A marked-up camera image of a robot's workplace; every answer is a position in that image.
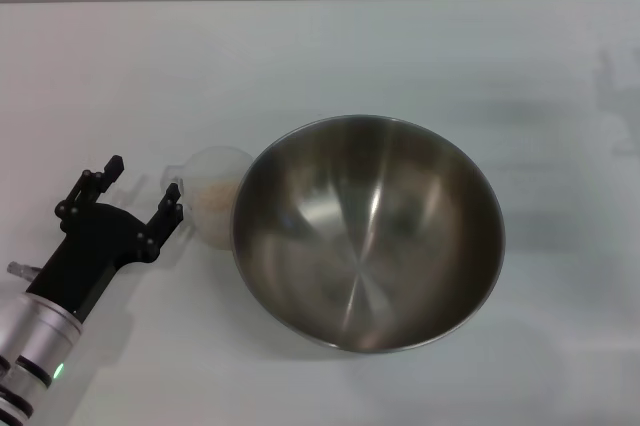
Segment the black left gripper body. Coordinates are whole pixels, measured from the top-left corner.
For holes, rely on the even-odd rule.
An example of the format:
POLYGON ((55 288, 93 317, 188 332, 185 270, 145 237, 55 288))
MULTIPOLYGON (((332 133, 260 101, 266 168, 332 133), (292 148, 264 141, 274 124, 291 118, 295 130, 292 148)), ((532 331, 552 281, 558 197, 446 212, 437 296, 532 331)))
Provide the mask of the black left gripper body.
POLYGON ((56 207, 65 233, 27 292, 83 322, 116 272, 145 256, 148 230, 132 214, 107 204, 56 207))

